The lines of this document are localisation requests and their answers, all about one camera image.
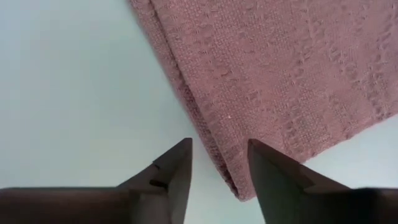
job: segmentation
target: white surface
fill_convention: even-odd
[[[0,103],[0,187],[116,185],[193,137],[185,223],[264,223],[215,170],[124,0],[3,1]],[[307,164],[398,187],[397,131],[395,117]]]

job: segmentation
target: pink towel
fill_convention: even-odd
[[[249,138],[303,162],[398,112],[396,0],[131,1],[240,200]]]

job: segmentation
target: fabric texture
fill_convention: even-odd
[[[398,112],[396,0],[131,4],[240,200],[249,138],[304,162]]]

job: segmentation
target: woven fabric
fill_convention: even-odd
[[[217,169],[247,140],[304,162],[398,112],[396,0],[131,0]]]

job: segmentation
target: pointed metal tool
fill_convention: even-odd
[[[398,189],[350,189],[256,139],[248,160],[267,224],[398,223]]]
[[[186,138],[117,187],[0,190],[0,223],[182,224],[192,174]]]

